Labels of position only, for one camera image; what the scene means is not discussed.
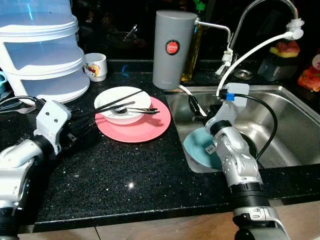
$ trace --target white cable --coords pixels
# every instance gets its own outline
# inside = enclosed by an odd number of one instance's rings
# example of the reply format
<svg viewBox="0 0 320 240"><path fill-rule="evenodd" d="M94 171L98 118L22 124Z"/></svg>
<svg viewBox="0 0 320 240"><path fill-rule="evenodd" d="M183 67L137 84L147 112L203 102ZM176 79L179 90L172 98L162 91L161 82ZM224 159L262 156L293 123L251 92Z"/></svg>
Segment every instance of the white cable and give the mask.
<svg viewBox="0 0 320 240"><path fill-rule="evenodd" d="M242 57L240 57L237 61L235 61L234 64L232 64L229 69L225 72L225 74L223 75L223 77L221 78L221 81L218 85L218 89L216 90L216 96L219 96L219 91L222 89L227 77L230 75L230 73L236 68L236 66L238 66L243 60L245 60L247 57L249 57L251 54L253 54L254 52L256 52L257 50L259 50L260 48L264 47L265 45L268 45L269 43L272 43L274 41L277 41L279 39L284 39L284 38L288 38L291 37L293 35L293 32L291 31L287 31L281 35L278 36L274 36L262 43L260 43L259 45L257 45L256 47L252 48L250 51L248 51L245 55L243 55Z"/></svg>
<svg viewBox="0 0 320 240"><path fill-rule="evenodd" d="M193 96L193 94L192 94L186 87L184 87L184 86L182 86L182 85L179 85L178 88L180 88L180 89L182 89L183 91L185 91L186 94ZM201 115L204 116L204 117L206 117L207 114L206 114L205 111L201 108L201 106L200 106L199 104L198 104L198 107L199 107L199 111L200 111Z"/></svg>

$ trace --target sink basin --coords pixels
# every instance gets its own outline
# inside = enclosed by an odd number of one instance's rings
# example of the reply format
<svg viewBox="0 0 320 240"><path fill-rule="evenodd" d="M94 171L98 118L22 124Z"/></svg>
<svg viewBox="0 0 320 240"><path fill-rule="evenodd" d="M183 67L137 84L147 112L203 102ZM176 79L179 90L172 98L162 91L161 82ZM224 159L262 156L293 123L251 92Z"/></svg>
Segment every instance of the sink basin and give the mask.
<svg viewBox="0 0 320 240"><path fill-rule="evenodd" d="M218 104L216 87L188 87L206 110L211 104ZM179 89L166 91L166 99L175 122L180 141L192 131L202 128L201 122L192 121L188 95ZM259 162L264 168L279 168L320 163L320 115L282 86L250 86L249 95L265 101L274 110L278 129L274 139ZM273 119L268 110L248 99L243 112L233 125L249 137L259 152L273 129ZM192 171L210 173L220 171L197 163L184 151Z"/></svg>

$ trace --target green cap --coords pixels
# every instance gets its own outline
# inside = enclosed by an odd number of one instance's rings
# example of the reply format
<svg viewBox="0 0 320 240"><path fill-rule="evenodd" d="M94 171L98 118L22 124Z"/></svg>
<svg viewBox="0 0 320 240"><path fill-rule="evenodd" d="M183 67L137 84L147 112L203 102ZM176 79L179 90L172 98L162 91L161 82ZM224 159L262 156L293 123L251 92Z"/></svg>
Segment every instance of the green cap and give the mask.
<svg viewBox="0 0 320 240"><path fill-rule="evenodd" d="M198 3L196 4L196 6L195 6L195 9L196 9L197 11L204 11L205 8L206 8L206 4L203 3L203 2L201 2L201 1L198 2Z"/></svg>

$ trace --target black cable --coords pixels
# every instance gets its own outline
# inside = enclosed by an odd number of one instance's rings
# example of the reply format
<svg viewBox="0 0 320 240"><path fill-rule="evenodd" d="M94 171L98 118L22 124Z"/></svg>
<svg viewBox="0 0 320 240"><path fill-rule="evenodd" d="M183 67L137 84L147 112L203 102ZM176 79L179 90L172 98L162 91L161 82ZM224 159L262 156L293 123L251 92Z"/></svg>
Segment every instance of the black cable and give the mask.
<svg viewBox="0 0 320 240"><path fill-rule="evenodd" d="M234 96L235 97L241 97L241 98L254 100L254 101L262 104L266 109L268 109L268 111L272 115L272 118L273 118L273 129L272 129L272 132L271 132L271 135L270 135L268 141L266 141L265 145L263 146L263 148L261 149L261 151L258 153L258 155L255 158L256 160L258 160L261 157L261 155L265 152L265 150L270 145L271 141L274 139L274 137L276 135L276 132L277 132L277 129L278 129L277 116L276 116L275 112L273 111L273 109L265 101L262 101L259 98L256 98L254 96L245 95L245 94L240 94L240 93L235 93Z"/></svg>
<svg viewBox="0 0 320 240"><path fill-rule="evenodd" d="M43 99L38 99L35 96L13 96L13 97L9 97L7 99L4 99L4 100L0 101L0 106L5 104L5 103L7 103L7 102L9 102L9 101L19 100L19 99L31 100L36 104L36 106L37 106L37 104L41 104L43 106L46 103Z"/></svg>

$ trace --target glass bottle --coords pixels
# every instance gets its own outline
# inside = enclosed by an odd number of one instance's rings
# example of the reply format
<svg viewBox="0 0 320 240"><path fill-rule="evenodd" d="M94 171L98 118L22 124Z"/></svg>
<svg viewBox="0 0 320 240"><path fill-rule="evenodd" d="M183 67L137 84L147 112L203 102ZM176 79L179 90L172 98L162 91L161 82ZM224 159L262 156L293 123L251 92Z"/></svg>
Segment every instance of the glass bottle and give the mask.
<svg viewBox="0 0 320 240"><path fill-rule="evenodd" d="M200 2L199 0L194 1L196 3L196 14L203 20L204 10L206 8L206 4ZM181 76L182 82L190 81L194 75L194 69L196 65L196 61L198 58L200 43L201 43L201 36L204 30L204 26L198 25L194 28L194 34L192 36L190 49L188 55L186 57L186 61L184 64L184 70Z"/></svg>

